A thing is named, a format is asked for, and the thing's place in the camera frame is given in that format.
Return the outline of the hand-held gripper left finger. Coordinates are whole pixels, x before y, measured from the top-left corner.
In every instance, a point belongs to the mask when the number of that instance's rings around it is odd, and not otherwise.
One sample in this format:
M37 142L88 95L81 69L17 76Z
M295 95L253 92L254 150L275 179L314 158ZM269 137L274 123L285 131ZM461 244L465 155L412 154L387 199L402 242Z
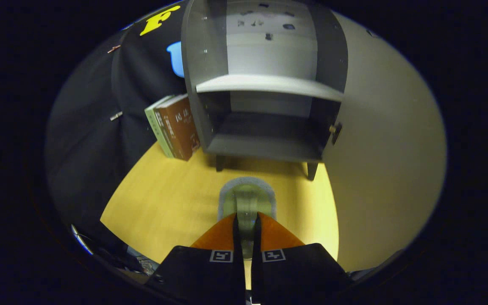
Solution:
M190 247L174 247L147 281L147 288L170 305L246 304L236 214L216 223Z

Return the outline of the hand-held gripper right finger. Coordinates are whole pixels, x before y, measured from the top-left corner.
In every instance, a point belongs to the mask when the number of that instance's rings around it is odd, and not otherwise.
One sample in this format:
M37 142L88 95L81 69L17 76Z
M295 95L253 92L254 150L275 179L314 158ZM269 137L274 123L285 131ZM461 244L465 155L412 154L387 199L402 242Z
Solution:
M352 279L319 243L306 244L259 212L254 226L252 300L262 305L328 305Z

